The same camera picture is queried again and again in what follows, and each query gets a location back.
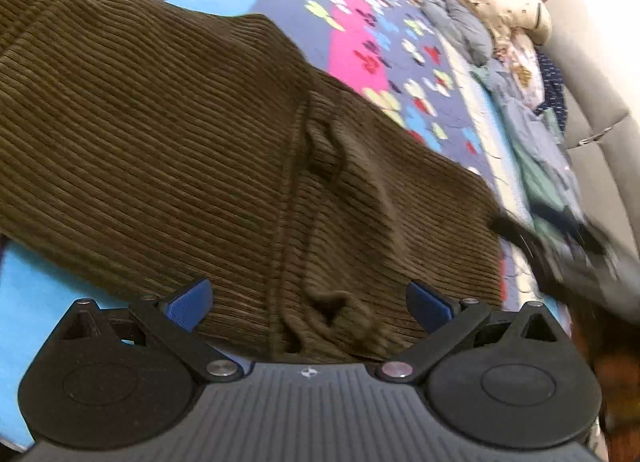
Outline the pile of assorted clothes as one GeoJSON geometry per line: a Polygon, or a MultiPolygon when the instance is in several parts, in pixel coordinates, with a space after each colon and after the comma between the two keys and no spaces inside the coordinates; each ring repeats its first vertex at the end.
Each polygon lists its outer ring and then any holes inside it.
{"type": "Polygon", "coordinates": [[[490,96],[510,141],[541,238],[560,250],[576,245],[552,226],[552,211],[581,223],[579,187],[564,145],[563,78],[542,52],[552,30],[541,0],[413,0],[465,58],[490,96]]]}

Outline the brown corduroy pants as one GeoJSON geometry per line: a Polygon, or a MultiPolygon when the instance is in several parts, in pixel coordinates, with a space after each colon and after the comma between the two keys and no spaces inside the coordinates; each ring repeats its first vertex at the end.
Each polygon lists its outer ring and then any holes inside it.
{"type": "Polygon", "coordinates": [[[405,289],[499,306],[494,196],[260,15],[1,0],[1,231],[123,299],[205,277],[260,358],[383,359],[405,289]]]}

